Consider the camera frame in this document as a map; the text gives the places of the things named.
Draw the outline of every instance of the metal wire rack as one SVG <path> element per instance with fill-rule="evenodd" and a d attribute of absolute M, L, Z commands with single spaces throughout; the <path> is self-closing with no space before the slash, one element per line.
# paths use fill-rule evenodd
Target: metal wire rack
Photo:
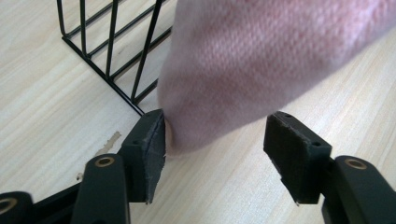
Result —
<path fill-rule="evenodd" d="M 64 10 L 62 0 L 57 0 L 58 6 L 58 15 L 59 15 L 59 23 L 62 33 L 62 40 L 79 56 L 82 60 L 84 60 L 131 108 L 140 116 L 145 114 L 145 112 L 138 106 L 138 104 L 157 87 L 158 78 L 149 84 L 143 91 L 141 91 L 138 95 L 137 87 L 139 86 L 140 78 L 142 76 L 143 68 L 145 66 L 145 62 L 148 54 L 156 48 L 160 43 L 162 43 L 170 34 L 172 27 L 168 28 L 165 32 L 159 35 L 155 40 L 151 42 L 153 37 L 154 29 L 157 24 L 158 17 L 160 15 L 160 10 L 163 2 L 166 0 L 156 0 L 155 4 L 149 8 L 147 8 L 140 15 L 135 17 L 121 29 L 116 32 L 116 22 L 117 22 L 117 13 L 119 8 L 119 2 L 121 0 L 113 0 L 112 3 L 103 7 L 99 11 L 97 11 L 94 15 L 92 15 L 89 19 L 86 20 L 86 2 L 85 0 L 79 0 L 79 26 L 73 29 L 70 32 L 66 32 L 64 28 Z M 102 44 L 94 48 L 91 52 L 87 51 L 87 37 L 86 31 L 87 26 L 94 23 L 95 21 L 102 18 L 104 14 L 106 14 L 109 10 L 111 10 L 111 21 L 109 28 L 109 36 L 106 41 Z M 134 28 L 141 20 L 145 19 L 149 14 L 152 13 L 151 21 L 148 27 L 148 34 L 146 36 L 146 41 L 143 49 L 138 52 L 134 57 L 132 57 L 127 63 L 121 66 L 117 71 L 110 73 L 111 61 L 112 61 L 112 53 L 114 42 L 117 38 L 120 38 L 122 34 Z M 77 34 L 80 34 L 81 39 L 81 48 L 75 45 L 72 41 L 73 37 Z M 106 56 L 106 70 L 102 71 L 97 64 L 92 60 L 92 56 L 98 53 L 101 49 L 107 47 L 107 56 Z M 117 77 L 122 76 L 125 70 L 127 70 L 132 65 L 139 63 L 138 69 L 136 72 L 136 76 L 134 79 L 134 85 L 132 92 L 130 94 L 125 93 L 116 83 L 115 79 Z"/>

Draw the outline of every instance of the pink cloth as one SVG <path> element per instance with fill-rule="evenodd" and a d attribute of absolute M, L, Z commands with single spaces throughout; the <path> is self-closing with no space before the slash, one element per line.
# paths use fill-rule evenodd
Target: pink cloth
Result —
<path fill-rule="evenodd" d="M 395 0 L 178 0 L 158 84 L 168 153 L 277 111 L 395 23 Z"/>

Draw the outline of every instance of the wooden surface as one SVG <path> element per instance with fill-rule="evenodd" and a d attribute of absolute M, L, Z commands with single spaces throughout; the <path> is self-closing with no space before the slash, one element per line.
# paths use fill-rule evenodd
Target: wooden surface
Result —
<path fill-rule="evenodd" d="M 119 24 L 152 2 L 124 1 Z M 175 2 L 162 12 L 159 29 L 172 24 Z M 88 4 L 90 17 L 106 2 Z M 28 191 L 38 202 L 77 183 L 107 140 L 116 152 L 138 116 L 61 40 L 55 1 L 1 1 L 0 8 L 0 192 Z M 68 29 L 78 24 L 78 1 L 65 1 L 64 10 Z M 106 38 L 108 23 L 89 29 L 92 49 Z M 147 27 L 138 29 L 116 43 L 113 69 L 142 46 Z M 158 76 L 167 44 L 150 56 L 144 83 Z M 392 31 L 282 108 L 332 144 L 333 157 L 370 161 L 394 189 L 395 52 Z M 95 60 L 103 63 L 103 55 Z M 118 83 L 128 90 L 133 78 Z M 155 93 L 142 107 L 157 107 Z M 188 157 L 167 160 L 154 203 L 131 204 L 133 223 L 323 223 L 321 205 L 296 206 L 283 187 L 262 151 L 264 126 L 259 120 Z"/>

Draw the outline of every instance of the folded towel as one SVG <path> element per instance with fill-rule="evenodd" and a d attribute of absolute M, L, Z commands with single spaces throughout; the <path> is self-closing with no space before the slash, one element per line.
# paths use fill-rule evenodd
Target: folded towel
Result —
<path fill-rule="evenodd" d="M 395 24 L 396 0 L 178 0 L 158 83 L 168 154 L 272 114 Z"/>

